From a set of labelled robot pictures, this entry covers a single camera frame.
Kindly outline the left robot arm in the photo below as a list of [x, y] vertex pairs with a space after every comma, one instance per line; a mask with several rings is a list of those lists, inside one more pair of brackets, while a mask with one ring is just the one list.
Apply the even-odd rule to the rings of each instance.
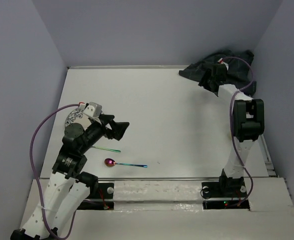
[[119, 141], [130, 124], [115, 122], [114, 115], [105, 114], [90, 122], [87, 128], [80, 123], [65, 127], [46, 189], [27, 222], [13, 231], [12, 240], [61, 240], [65, 224], [83, 200], [97, 194], [98, 177], [82, 170], [87, 162], [85, 153], [102, 137]]

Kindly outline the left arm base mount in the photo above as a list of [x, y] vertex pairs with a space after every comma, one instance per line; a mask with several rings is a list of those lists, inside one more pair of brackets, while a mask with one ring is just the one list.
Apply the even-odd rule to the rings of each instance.
[[100, 182], [97, 190], [91, 190], [89, 196], [77, 210], [104, 211], [114, 209], [114, 183]]

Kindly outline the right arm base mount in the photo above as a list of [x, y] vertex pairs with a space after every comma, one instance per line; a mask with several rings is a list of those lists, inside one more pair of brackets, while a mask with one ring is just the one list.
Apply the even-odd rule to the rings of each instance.
[[217, 181], [201, 183], [200, 196], [204, 210], [250, 209], [248, 200], [240, 203], [247, 196], [245, 184], [230, 192], [222, 193]]

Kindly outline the dark grey checked cloth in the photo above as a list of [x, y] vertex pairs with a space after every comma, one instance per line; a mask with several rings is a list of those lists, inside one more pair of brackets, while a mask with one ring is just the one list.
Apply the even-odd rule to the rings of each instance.
[[219, 86], [231, 84], [251, 97], [257, 90], [257, 82], [253, 77], [248, 77], [252, 72], [254, 56], [250, 50], [221, 50], [190, 64], [178, 74], [216, 95]]

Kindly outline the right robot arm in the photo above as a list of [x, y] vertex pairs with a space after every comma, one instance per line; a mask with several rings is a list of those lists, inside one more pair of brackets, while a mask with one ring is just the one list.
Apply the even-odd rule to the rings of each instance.
[[200, 86], [228, 104], [231, 151], [218, 181], [202, 183], [201, 196], [211, 198], [247, 198], [244, 175], [246, 161], [255, 141], [265, 130], [264, 102], [247, 96], [227, 82], [229, 66], [223, 60], [215, 63], [200, 81]]

